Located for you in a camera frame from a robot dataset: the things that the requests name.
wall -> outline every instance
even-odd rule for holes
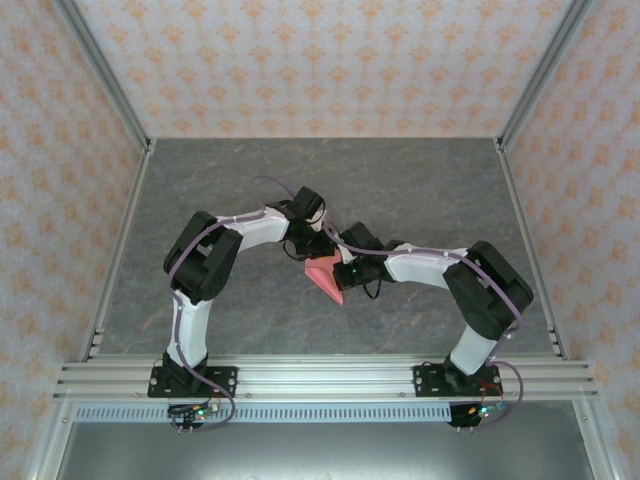
[[[594,360],[617,422],[617,445],[634,472],[640,472],[638,25],[640,10],[630,2],[596,2],[509,152],[571,352]]]
[[[138,149],[51,0],[0,4],[0,478],[78,358]]]
[[[79,3],[150,136],[488,137],[571,2]]]

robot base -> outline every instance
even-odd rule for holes
[[[454,387],[445,378],[443,364],[418,365],[413,367],[413,386],[416,397],[500,397],[502,382],[500,371],[495,366],[485,366],[465,385]],[[483,390],[484,385],[495,388]]]
[[[202,375],[235,397],[238,382],[237,367],[207,366]],[[178,382],[164,367],[154,367],[151,370],[151,380],[149,380],[149,389],[147,390],[149,398],[209,398],[218,393],[217,390],[212,392],[212,388],[205,383],[200,383],[193,392],[190,390]]]

purple cable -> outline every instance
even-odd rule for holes
[[[362,255],[378,255],[378,256],[383,255],[383,256],[387,256],[387,257],[395,257],[395,256],[398,256],[398,255],[405,255],[407,253],[408,254],[430,253],[432,255],[439,255],[441,257],[455,258],[456,260],[459,260],[460,262],[464,263],[467,267],[469,267],[471,270],[476,272],[479,277],[481,277],[484,281],[486,281],[489,284],[489,286],[491,288],[493,288],[493,290],[502,299],[502,301],[505,303],[507,308],[509,308],[509,310],[511,310],[511,313],[513,313],[513,315],[514,315],[514,317],[516,319],[517,325],[516,325],[516,327],[514,329],[509,330],[509,332],[514,332],[515,330],[520,328],[522,315],[520,314],[520,311],[518,310],[518,307],[516,307],[513,304],[513,302],[507,296],[507,294],[504,293],[504,291],[498,286],[498,284],[489,275],[487,275],[484,272],[484,270],[482,270],[478,265],[476,265],[475,262],[472,262],[471,260],[469,260],[467,257],[465,257],[463,255],[459,255],[459,254],[457,254],[455,252],[451,252],[451,251],[448,251],[448,250],[438,250],[438,249],[435,249],[435,248],[415,248],[415,249],[411,249],[411,250],[392,250],[392,251],[366,250],[364,248],[356,248],[356,247],[352,247],[351,245],[347,245],[346,243],[344,243],[342,240],[340,240],[336,235],[334,235],[331,232],[331,227],[329,227],[328,225],[324,227],[324,231],[329,236],[329,238],[331,240],[333,240],[335,243],[337,243],[341,247],[344,247],[347,250],[350,250],[350,251],[355,252],[355,253],[360,253]],[[498,340],[498,343],[496,343],[496,346],[494,347],[494,349],[491,352],[491,355],[489,355],[489,357],[491,357],[493,355],[493,353],[496,351],[496,347],[498,347],[500,345],[500,342],[502,341],[502,338],[500,340]]]
[[[220,222],[214,223],[213,225],[211,225],[210,227],[205,228],[202,232],[200,232],[200,234],[193,239],[193,241],[189,244],[189,246],[185,249],[184,252],[182,252],[182,254],[178,257],[178,260],[176,261],[176,263],[173,265],[173,267],[171,268],[171,270],[169,271],[169,291],[171,292],[171,296],[175,299],[175,301],[178,304],[178,312],[176,313],[176,324],[173,330],[173,337],[175,339],[175,343],[176,343],[176,352],[178,353],[178,357],[180,358],[180,361],[182,362],[182,365],[184,365],[184,368],[191,374],[193,375],[195,378],[197,378],[198,380],[200,380],[201,382],[209,385],[211,388],[214,388],[216,390],[218,390],[220,393],[222,393],[222,395],[224,395],[225,397],[227,397],[227,399],[229,399],[229,403],[231,405],[231,413],[229,413],[229,416],[227,418],[225,418],[224,420],[221,420],[217,423],[213,423],[207,426],[202,426],[196,430],[191,430],[192,433],[196,433],[196,432],[204,432],[207,430],[213,430],[215,428],[221,427],[222,425],[225,425],[226,423],[229,423],[229,421],[233,418],[233,416],[236,413],[236,402],[233,400],[233,397],[231,396],[231,394],[225,390],[224,388],[222,388],[220,385],[218,385],[217,383],[212,382],[211,380],[209,380],[206,377],[203,377],[202,375],[200,375],[198,372],[196,372],[187,362],[187,359],[184,356],[184,353],[182,352],[182,347],[180,346],[180,323],[182,322],[182,309],[184,307],[184,303],[182,302],[182,299],[176,295],[176,293],[173,291],[173,288],[171,288],[171,283],[173,281],[173,277],[175,276],[176,272],[178,271],[178,269],[180,268],[180,266],[182,265],[182,263],[184,262],[185,258],[187,258],[187,256],[191,253],[191,251],[196,248],[198,246],[198,244],[200,243],[200,241],[206,237],[207,235],[209,235],[211,232],[213,232],[215,229],[223,226],[223,225],[227,225],[230,223],[245,223],[245,222],[252,222],[254,220],[259,220],[260,218],[264,217],[265,212],[261,211],[260,213],[256,214],[256,215],[251,215],[250,217],[243,217],[243,218],[228,218],[226,220],[222,220]],[[171,425],[176,428],[177,424],[175,422],[175,420],[172,420]]]
[[[249,184],[249,187],[251,188],[251,195],[253,196],[253,199],[256,201],[256,203],[258,204],[258,206],[260,208],[263,208],[265,206],[265,203],[258,196],[258,193],[256,192],[256,189],[255,189],[255,187],[253,185],[256,180],[270,180],[270,181],[280,185],[289,195],[291,195],[291,197],[295,197],[296,196],[296,194],[295,194],[295,192],[293,190],[291,190],[289,187],[287,187],[283,182],[281,182],[277,178],[271,177],[269,175],[256,175],[255,177],[253,177],[251,179],[251,183]]]

